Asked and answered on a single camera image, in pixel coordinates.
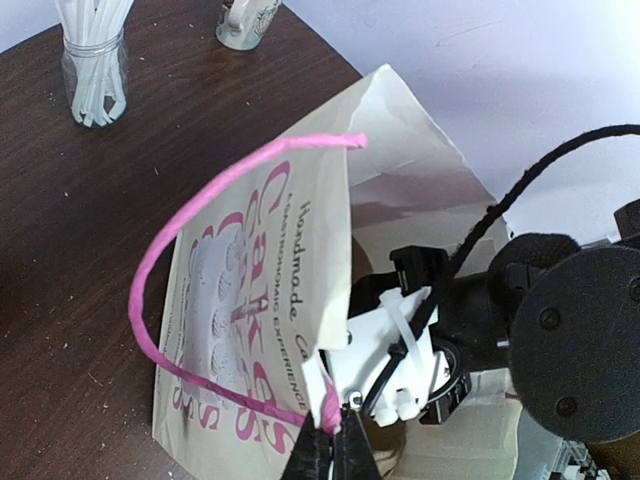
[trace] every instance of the white straw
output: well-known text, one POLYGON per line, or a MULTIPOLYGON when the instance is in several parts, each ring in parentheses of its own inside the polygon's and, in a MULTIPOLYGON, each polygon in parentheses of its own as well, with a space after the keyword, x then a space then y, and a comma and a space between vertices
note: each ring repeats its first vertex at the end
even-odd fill
MULTIPOLYGON (((90 50, 88 47, 110 42, 120 34, 133 0, 54 0, 54 3, 67 42, 90 50)), ((71 55, 77 77, 71 113, 78 123, 88 127, 112 123, 127 106, 119 46, 114 47, 96 56, 71 55), (113 103, 108 112, 107 99, 113 103)))

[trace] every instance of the black disc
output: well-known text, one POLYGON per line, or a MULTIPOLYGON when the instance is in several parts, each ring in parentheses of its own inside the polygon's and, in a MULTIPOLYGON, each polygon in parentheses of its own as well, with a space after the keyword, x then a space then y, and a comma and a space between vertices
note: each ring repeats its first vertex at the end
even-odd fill
POLYGON ((640 251, 590 249, 550 269, 516 313, 510 369, 523 406, 565 439, 640 431, 640 251))

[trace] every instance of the white wall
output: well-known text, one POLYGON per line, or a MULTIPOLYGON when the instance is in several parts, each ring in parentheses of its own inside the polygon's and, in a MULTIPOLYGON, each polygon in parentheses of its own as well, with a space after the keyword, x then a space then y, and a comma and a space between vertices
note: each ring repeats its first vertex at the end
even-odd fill
MULTIPOLYGON (((640 122, 638 0, 287 3, 361 73, 390 63, 497 197, 561 141, 640 122)), ((0 0, 0 51, 57 23, 52 5, 0 0)), ((636 197, 640 140, 606 140, 550 169, 508 221, 588 242, 636 197)))
POLYGON ((0 0, 0 53, 57 23, 53 0, 0 0))

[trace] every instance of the white mug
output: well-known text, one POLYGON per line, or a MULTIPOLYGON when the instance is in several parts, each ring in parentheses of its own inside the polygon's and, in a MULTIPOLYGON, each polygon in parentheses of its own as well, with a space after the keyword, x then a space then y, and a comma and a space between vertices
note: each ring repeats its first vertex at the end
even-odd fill
POLYGON ((269 28, 282 0, 223 0, 216 37, 234 50, 252 50, 269 28))

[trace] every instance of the wooden table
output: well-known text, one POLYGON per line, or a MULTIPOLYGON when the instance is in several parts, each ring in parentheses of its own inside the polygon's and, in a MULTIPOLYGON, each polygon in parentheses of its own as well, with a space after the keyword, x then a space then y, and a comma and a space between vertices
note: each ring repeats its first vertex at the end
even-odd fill
MULTIPOLYGON (((209 179, 358 79, 286 9, 256 51, 221 47, 216 3, 136 0, 129 110, 104 130, 70 116, 59 28, 0 56, 2 479, 191 478, 151 439, 133 272, 209 179)), ((170 253, 148 285, 156 335, 170 253)))

